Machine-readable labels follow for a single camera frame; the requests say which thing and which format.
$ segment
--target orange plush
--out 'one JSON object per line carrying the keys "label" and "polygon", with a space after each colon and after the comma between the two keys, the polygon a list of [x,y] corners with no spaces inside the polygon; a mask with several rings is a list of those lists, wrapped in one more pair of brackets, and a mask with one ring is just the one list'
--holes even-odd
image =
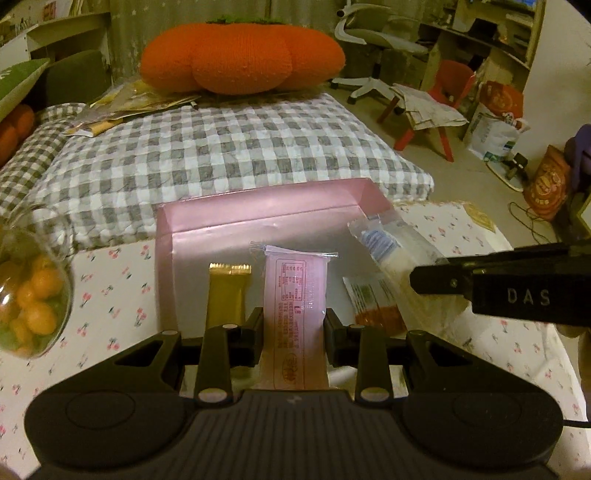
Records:
{"label": "orange plush", "polygon": [[224,95],[298,90],[345,65],[339,44],[316,30],[254,23],[181,25],[146,46],[141,75],[171,92],[205,88]]}
{"label": "orange plush", "polygon": [[10,160],[20,142],[26,139],[35,127],[35,114],[27,105],[17,105],[0,122],[0,167]]}
{"label": "orange plush", "polygon": [[188,24],[171,28],[150,42],[142,54],[140,74],[154,88],[194,92],[201,87],[193,77],[193,53],[207,31],[217,25]]}
{"label": "orange plush", "polygon": [[0,167],[14,155],[18,147],[17,129],[4,119],[0,122]]}

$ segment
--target pink snack package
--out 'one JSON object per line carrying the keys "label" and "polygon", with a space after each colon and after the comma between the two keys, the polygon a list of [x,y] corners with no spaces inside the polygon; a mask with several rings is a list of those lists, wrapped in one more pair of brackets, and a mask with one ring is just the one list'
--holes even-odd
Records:
{"label": "pink snack package", "polygon": [[338,254],[308,253],[251,243],[265,252],[264,343],[257,388],[325,390],[328,262]]}

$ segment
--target tile floor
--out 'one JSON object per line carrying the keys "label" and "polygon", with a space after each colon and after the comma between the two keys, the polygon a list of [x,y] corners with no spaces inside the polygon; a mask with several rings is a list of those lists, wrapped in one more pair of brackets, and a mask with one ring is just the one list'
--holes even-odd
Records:
{"label": "tile floor", "polygon": [[[377,123],[376,119],[387,104],[385,99],[366,96],[357,100],[355,105],[349,105],[347,97],[350,90],[332,90],[327,87],[326,91],[345,105],[388,145],[394,145],[395,139],[408,128],[404,115],[390,115],[381,125]],[[522,207],[527,207],[523,195],[507,187],[483,161],[470,153],[462,141],[453,135],[453,129],[449,129],[448,135],[454,154],[454,163],[445,160],[443,147],[435,130],[430,134],[418,133],[402,153],[404,158],[429,172],[435,179],[435,191],[430,199],[437,202],[470,201],[496,223],[513,247],[535,244],[531,232],[515,220],[508,210],[509,202],[517,202]],[[517,212],[517,215],[519,214],[521,214],[519,218],[529,223],[522,212]],[[556,241],[549,223],[536,222],[535,228],[547,238]],[[578,340],[563,337],[563,343],[578,375]]]}

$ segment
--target checkered quilt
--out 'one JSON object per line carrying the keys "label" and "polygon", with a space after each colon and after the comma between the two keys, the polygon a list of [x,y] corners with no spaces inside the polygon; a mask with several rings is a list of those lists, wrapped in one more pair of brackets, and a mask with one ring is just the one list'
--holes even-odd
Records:
{"label": "checkered quilt", "polygon": [[62,132],[72,125],[83,107],[83,103],[64,103],[49,107],[37,116],[39,127],[0,170],[1,218],[10,216],[46,172],[68,140]]}
{"label": "checkered quilt", "polygon": [[433,188],[330,95],[255,97],[73,137],[28,200],[69,215],[80,249],[154,236],[162,202],[350,177],[371,178],[392,200],[424,200]]}

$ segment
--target curtain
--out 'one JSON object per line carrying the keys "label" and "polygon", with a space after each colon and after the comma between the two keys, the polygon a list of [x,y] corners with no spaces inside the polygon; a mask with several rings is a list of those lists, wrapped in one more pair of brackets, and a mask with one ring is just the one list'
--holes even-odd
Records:
{"label": "curtain", "polygon": [[[107,10],[108,0],[87,0],[89,11]],[[111,66],[115,80],[138,73],[144,47],[176,25],[222,15],[266,17],[267,0],[111,0]]]}
{"label": "curtain", "polygon": [[346,0],[271,0],[270,16],[291,25],[314,28],[332,35]]}

